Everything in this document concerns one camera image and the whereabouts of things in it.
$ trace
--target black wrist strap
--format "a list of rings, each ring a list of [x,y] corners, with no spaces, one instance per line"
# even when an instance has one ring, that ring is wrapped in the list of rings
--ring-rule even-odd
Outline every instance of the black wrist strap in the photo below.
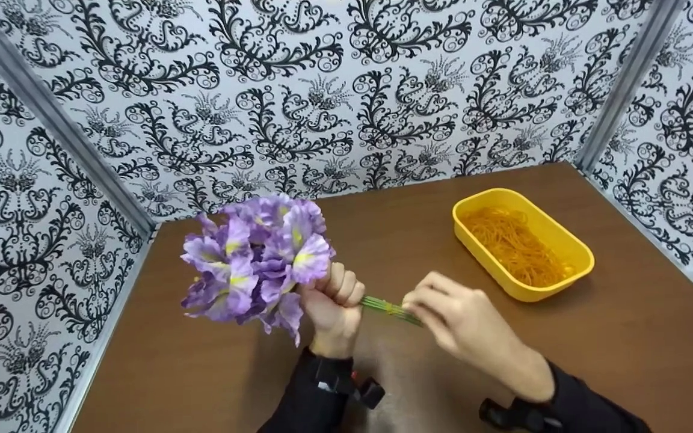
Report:
[[[349,395],[369,409],[376,408],[386,394],[384,388],[374,378],[366,378],[363,384],[358,386],[353,377],[351,360],[338,361],[313,354],[312,357],[310,362],[314,370],[315,384],[324,383],[331,392]]]
[[[561,433],[563,425],[545,405],[529,403],[520,398],[512,400],[509,408],[486,398],[479,409],[479,417],[500,431],[524,430],[530,433]]]

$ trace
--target purple flower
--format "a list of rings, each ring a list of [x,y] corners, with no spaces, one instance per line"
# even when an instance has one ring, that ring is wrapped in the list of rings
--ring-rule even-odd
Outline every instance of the purple flower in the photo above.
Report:
[[[221,288],[217,298],[203,315],[212,321],[226,322],[238,318],[250,310],[253,288],[258,276],[253,274],[250,260],[238,258],[229,263],[228,281]]]
[[[281,327],[300,343],[303,311],[298,283],[327,274],[335,252],[324,238],[319,206],[280,194],[253,197],[225,206],[228,222],[216,225],[205,214],[196,219],[203,235],[189,235],[181,257],[201,277],[181,302],[191,317],[239,324],[260,319],[267,333]]]
[[[226,263],[223,260],[223,248],[209,236],[189,235],[183,242],[185,254],[181,258],[191,264],[200,272],[212,273],[215,277],[221,277],[226,271]]]
[[[201,277],[194,279],[194,283],[186,293],[186,298],[181,301],[181,307],[194,308],[212,305],[212,302],[218,298],[220,289],[220,285],[215,282],[214,275],[203,272]]]
[[[265,260],[291,263],[291,277],[297,283],[310,283],[325,277],[330,261],[330,245],[314,233],[310,214],[294,206],[286,215],[280,232],[267,239]]]

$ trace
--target black and white patterned wall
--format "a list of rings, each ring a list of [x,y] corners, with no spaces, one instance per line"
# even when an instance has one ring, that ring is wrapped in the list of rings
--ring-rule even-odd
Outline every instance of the black and white patterned wall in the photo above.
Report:
[[[157,221],[572,159],[648,0],[0,0]]]
[[[651,0],[0,0],[157,222],[572,160]],[[594,178],[693,272],[693,0]],[[142,241],[0,79],[0,431],[54,431]]]
[[[594,178],[693,274],[693,0],[651,65]]]
[[[141,248],[0,79],[0,432],[55,430]]]

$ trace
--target wooden table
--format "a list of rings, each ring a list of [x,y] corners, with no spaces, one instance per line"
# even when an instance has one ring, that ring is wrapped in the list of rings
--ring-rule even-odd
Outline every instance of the wooden table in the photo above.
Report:
[[[593,250],[592,274],[537,304],[506,296],[454,238],[451,207],[521,192]],[[693,285],[569,165],[542,165],[319,200],[338,260],[399,301],[436,269],[485,290],[523,340],[654,431],[693,431]],[[193,272],[178,254],[195,222],[165,224],[124,309],[75,433],[255,431],[298,351],[285,334],[182,316]],[[344,431],[490,431],[479,403],[508,392],[439,350],[424,329],[366,312],[357,368],[388,395]]]

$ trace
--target person's left hand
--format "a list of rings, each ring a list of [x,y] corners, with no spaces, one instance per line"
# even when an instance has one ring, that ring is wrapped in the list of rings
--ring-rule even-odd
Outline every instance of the person's left hand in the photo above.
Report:
[[[341,263],[331,263],[328,275],[300,287],[301,306],[314,323],[312,353],[333,359],[352,357],[363,317],[360,300],[365,284]]]

